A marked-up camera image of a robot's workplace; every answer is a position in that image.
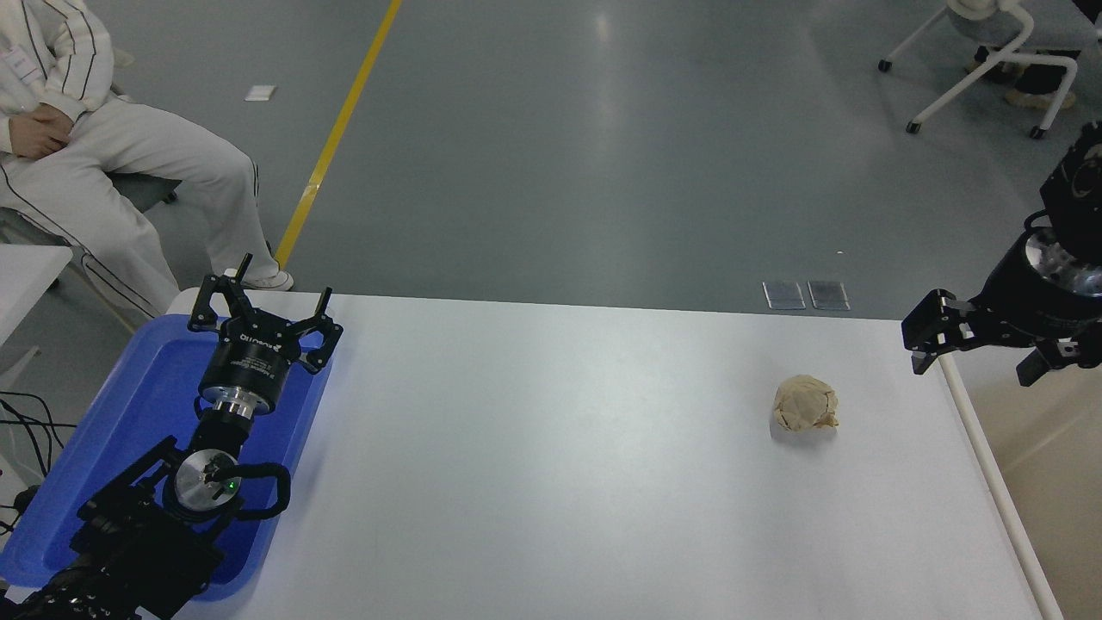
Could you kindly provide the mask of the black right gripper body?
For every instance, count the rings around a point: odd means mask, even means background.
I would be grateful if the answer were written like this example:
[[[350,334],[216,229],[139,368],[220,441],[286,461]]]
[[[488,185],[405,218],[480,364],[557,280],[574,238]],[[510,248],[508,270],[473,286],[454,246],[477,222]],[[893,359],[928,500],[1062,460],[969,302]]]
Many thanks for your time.
[[[1058,242],[1015,242],[971,305],[1035,338],[1071,338],[1099,322],[1099,263]]]

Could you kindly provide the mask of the person's hand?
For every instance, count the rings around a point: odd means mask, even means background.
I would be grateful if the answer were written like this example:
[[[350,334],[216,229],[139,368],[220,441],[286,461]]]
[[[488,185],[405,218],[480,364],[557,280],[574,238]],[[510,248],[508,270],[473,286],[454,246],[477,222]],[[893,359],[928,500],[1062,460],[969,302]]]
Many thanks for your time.
[[[74,121],[62,110],[40,104],[28,113],[11,116],[8,120],[10,148],[17,157],[48,157],[71,144]]]

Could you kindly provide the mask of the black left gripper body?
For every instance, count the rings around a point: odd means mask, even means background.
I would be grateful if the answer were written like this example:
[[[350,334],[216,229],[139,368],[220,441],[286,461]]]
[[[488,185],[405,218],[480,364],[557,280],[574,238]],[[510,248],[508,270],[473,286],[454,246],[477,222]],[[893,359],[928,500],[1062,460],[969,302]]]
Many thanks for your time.
[[[216,398],[244,391],[264,407],[276,407],[300,355],[291,325],[279,317],[223,320],[215,353],[199,381],[199,396],[214,403]]]

